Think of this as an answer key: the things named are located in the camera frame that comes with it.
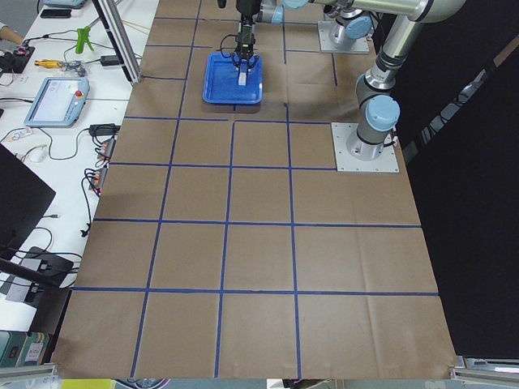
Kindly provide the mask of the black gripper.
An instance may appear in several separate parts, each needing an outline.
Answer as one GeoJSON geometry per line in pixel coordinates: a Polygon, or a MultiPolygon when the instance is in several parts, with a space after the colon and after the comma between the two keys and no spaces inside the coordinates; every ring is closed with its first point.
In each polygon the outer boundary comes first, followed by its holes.
{"type": "Polygon", "coordinates": [[[254,56],[254,24],[241,22],[236,36],[237,46],[233,52],[234,61],[250,61],[254,56]]]}

